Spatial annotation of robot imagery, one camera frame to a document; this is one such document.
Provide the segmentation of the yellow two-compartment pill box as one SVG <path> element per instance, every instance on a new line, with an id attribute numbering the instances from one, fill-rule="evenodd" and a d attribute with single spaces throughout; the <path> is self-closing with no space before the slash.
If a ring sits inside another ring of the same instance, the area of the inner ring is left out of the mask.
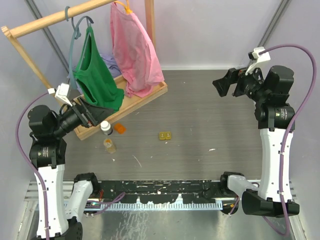
<path id="1" fill-rule="evenodd" d="M 159 139 L 164 140 L 171 140 L 172 139 L 172 133 L 170 131 L 162 131 L 158 135 Z"/>

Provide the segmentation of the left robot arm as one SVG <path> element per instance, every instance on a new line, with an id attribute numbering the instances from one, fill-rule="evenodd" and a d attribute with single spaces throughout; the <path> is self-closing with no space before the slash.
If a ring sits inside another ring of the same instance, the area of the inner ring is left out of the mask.
<path id="1" fill-rule="evenodd" d="M 65 203 L 63 177 L 67 143 L 63 138 L 79 126 L 98 126 L 114 110 L 90 104 L 82 97 L 71 104 L 64 104 L 63 108 L 64 112 L 56 113 L 46 105 L 37 105 L 27 114 L 32 138 L 29 159 L 37 170 L 37 240 L 81 240 L 81 219 L 87 201 L 97 197 L 101 191 L 93 172 L 78 174 L 74 178 L 70 199 Z"/>

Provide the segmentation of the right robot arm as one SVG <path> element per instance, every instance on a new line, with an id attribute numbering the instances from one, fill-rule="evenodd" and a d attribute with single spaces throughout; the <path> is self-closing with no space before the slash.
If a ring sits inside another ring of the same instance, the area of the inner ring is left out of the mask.
<path id="1" fill-rule="evenodd" d="M 227 95 L 235 84 L 234 97 L 247 96 L 255 102 L 254 115 L 262 143 L 262 174 L 259 186 L 253 185 L 237 172 L 224 172 L 219 191 L 225 197 L 234 193 L 241 198 L 246 215 L 283 218 L 298 215 L 299 204 L 293 202 L 289 183 L 289 154 L 294 125 L 289 125 L 295 115 L 287 103 L 294 83 L 294 72 L 285 66 L 274 65 L 263 77 L 255 68 L 230 68 L 224 77 L 214 80 L 213 86 L 220 97 Z"/>

